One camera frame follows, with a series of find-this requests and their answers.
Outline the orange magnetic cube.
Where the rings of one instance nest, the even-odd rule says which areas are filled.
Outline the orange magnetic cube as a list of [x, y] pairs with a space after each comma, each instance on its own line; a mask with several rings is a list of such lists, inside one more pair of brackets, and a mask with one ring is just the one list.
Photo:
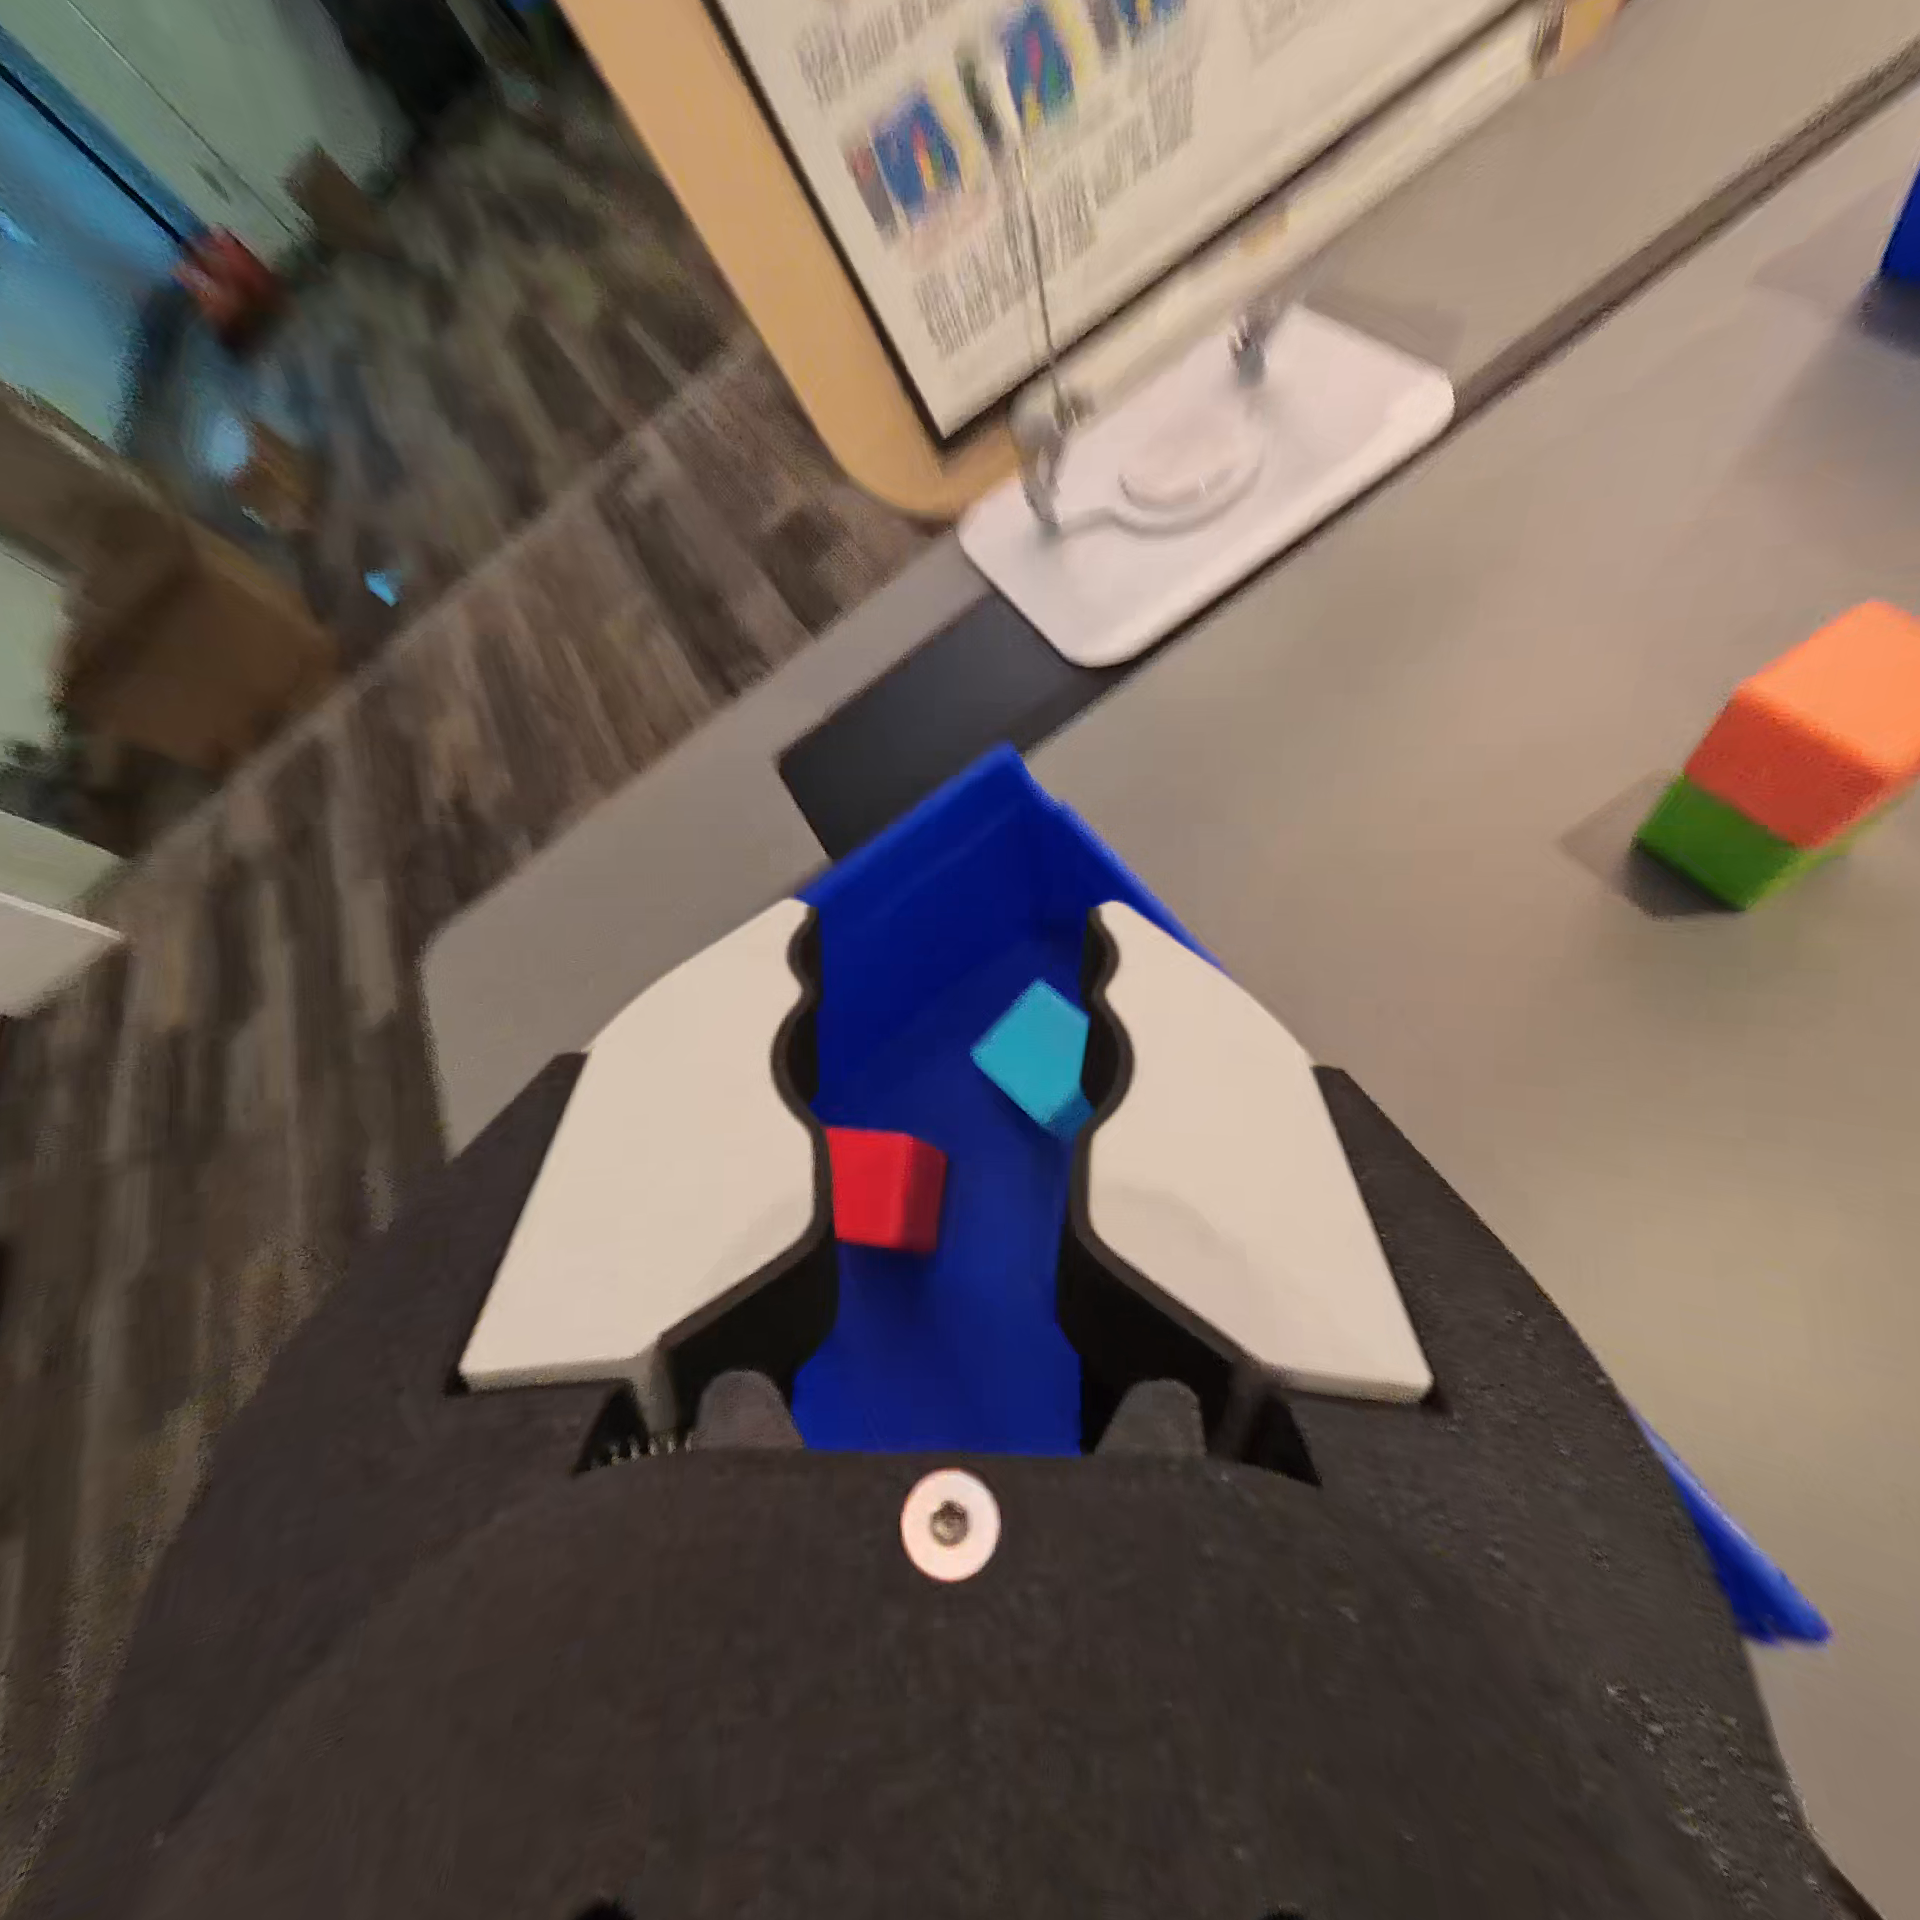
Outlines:
[[1842, 837], [1916, 781], [1916, 616], [1838, 614], [1738, 684], [1720, 734], [1722, 798], [1797, 846]]

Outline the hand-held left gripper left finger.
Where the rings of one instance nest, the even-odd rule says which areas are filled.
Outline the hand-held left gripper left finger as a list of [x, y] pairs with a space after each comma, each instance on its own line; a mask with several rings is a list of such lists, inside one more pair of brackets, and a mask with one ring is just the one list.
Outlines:
[[460, 1356], [470, 1392], [621, 1386], [687, 1429], [707, 1386], [785, 1402], [836, 1321], [823, 942], [785, 897], [662, 976], [580, 1077]]

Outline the stacked cardboard boxes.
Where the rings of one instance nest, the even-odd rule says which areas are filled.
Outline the stacked cardboard boxes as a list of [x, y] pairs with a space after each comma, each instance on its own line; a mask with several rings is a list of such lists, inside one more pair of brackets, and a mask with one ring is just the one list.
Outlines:
[[295, 585], [11, 384], [3, 534], [63, 589], [55, 704], [93, 743], [225, 781], [340, 678]]

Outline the small red floor appliance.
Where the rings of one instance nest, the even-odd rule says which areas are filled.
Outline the small red floor appliance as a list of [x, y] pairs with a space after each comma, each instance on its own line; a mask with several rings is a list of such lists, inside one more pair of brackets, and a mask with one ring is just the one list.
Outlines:
[[285, 309], [280, 275], [229, 229], [204, 229], [180, 253], [173, 277], [219, 337], [260, 333]]

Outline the white sign stand base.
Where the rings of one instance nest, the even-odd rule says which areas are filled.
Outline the white sign stand base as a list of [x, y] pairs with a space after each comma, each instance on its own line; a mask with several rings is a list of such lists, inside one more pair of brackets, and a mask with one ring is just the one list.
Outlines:
[[1292, 303], [1259, 337], [1204, 337], [1072, 427], [1052, 490], [1002, 483], [959, 540], [1067, 662], [1131, 662], [1398, 474], [1453, 414], [1443, 369]]

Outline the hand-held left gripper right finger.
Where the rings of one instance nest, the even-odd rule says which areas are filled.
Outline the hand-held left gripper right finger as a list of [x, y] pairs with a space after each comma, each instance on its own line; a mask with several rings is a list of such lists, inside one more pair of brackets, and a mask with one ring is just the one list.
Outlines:
[[1434, 1372], [1309, 1048], [1122, 900], [1088, 913], [1082, 997], [1060, 1325], [1085, 1439], [1160, 1380], [1194, 1392], [1208, 1447], [1278, 1447], [1292, 1398], [1425, 1402]]

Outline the green magnetic cube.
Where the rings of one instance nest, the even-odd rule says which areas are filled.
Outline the green magnetic cube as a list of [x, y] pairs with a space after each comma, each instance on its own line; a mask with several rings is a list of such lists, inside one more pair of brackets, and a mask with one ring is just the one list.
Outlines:
[[1780, 896], [1848, 851], [1848, 837], [1802, 849], [1750, 821], [1688, 775], [1674, 775], [1635, 831], [1635, 849], [1722, 908]]

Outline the teal magnetic cube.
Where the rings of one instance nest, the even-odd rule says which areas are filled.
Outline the teal magnetic cube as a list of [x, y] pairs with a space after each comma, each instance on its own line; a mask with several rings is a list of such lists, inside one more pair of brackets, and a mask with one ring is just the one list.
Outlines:
[[972, 1045], [972, 1062], [1031, 1125], [1076, 1140], [1092, 1115], [1082, 1088], [1088, 1029], [1082, 1007], [1031, 980]]

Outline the red magnetic cube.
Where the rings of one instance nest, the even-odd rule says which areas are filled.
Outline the red magnetic cube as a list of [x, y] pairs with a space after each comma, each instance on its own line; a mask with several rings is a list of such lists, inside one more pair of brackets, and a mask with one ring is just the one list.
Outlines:
[[897, 1131], [828, 1128], [835, 1235], [841, 1244], [929, 1258], [940, 1245], [946, 1153]]

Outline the wooden instruction sign board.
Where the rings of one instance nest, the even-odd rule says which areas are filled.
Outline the wooden instruction sign board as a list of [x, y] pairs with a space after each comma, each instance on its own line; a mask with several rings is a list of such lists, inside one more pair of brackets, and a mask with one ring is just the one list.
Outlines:
[[[1092, 366], [1107, 349], [1150, 355], [1162, 339], [1182, 342], [1267, 300], [1507, 101], [1581, 59], [1619, 10], [1512, 5], [1507, 16], [1531, 43], [1506, 58], [1492, 105], [1443, 109], [1453, 76], [1417, 81], [1408, 105], [1382, 109], [1274, 203], [1184, 261], [1162, 292], [1142, 295], [1078, 345], [1076, 363]], [[846, 474], [883, 506], [931, 523], [960, 519], [1009, 480], [1023, 453], [1007, 423], [1013, 403], [939, 444], [707, 6], [585, 3], [562, 14]]]

